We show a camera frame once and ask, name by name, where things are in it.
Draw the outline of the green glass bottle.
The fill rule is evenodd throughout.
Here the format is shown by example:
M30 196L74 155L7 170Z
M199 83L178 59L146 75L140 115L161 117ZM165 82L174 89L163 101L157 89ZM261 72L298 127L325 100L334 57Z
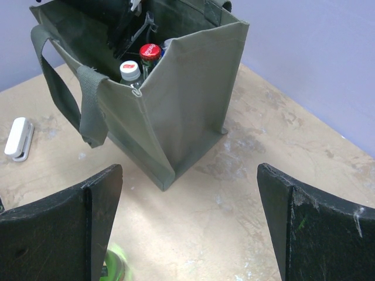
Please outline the green glass bottle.
M99 281L131 281L132 271L128 266L124 250L117 244L107 248Z

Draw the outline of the cola glass bottle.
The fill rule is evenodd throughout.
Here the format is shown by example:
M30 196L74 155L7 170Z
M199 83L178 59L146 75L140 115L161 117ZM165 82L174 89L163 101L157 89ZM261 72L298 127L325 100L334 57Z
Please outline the cola glass bottle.
M139 50L144 80L150 75L161 58L162 49L153 43L143 45Z

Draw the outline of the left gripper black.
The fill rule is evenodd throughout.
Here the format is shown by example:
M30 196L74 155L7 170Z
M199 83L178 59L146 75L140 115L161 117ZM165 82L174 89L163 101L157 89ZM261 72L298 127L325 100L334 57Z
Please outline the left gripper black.
M158 30L154 14L142 10L142 1L72 0L66 1L66 4L113 26L108 30L108 47L115 59L123 58L137 41L146 41L146 30Z

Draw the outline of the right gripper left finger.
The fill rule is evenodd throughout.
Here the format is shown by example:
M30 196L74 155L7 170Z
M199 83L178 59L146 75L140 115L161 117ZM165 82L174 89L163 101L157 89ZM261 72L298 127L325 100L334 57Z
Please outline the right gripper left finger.
M1 210L2 280L99 280L122 190L122 167Z

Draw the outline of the green canvas bag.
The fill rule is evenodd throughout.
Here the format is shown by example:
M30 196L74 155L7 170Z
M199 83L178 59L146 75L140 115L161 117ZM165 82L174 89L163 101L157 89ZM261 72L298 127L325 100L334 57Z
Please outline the green canvas bag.
M230 1L142 1L158 30L123 58L108 47L108 24L66 1L30 8L31 39L57 109L92 148L110 138L161 189L225 134L224 120L248 23ZM120 65L157 44L161 58L139 89L120 83Z

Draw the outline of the green orange juice bottle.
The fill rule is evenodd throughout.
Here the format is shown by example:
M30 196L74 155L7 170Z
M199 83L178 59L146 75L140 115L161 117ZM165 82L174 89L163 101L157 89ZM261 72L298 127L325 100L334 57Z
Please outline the green orange juice bottle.
M123 85L139 89L144 81L139 65L133 60L124 61L120 65L121 81Z

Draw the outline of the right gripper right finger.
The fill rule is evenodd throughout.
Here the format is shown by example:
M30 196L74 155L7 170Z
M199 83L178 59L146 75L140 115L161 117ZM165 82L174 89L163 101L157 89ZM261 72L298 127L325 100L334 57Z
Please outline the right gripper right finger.
M374 280L374 209L257 167L282 280Z

